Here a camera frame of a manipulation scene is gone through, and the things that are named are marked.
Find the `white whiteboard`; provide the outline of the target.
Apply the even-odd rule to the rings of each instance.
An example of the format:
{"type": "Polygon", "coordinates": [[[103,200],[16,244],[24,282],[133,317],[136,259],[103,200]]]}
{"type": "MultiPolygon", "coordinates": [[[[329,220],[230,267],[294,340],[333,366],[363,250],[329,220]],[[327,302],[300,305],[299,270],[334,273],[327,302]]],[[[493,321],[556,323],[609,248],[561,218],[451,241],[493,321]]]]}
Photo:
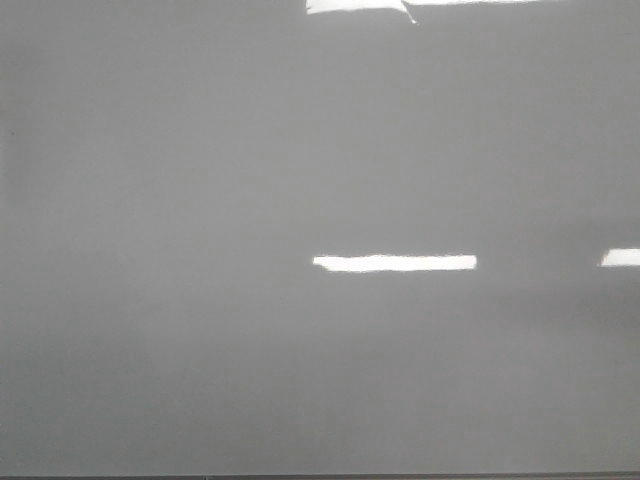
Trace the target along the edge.
{"type": "Polygon", "coordinates": [[[639,469],[639,5],[1,5],[5,476],[639,469]]]}

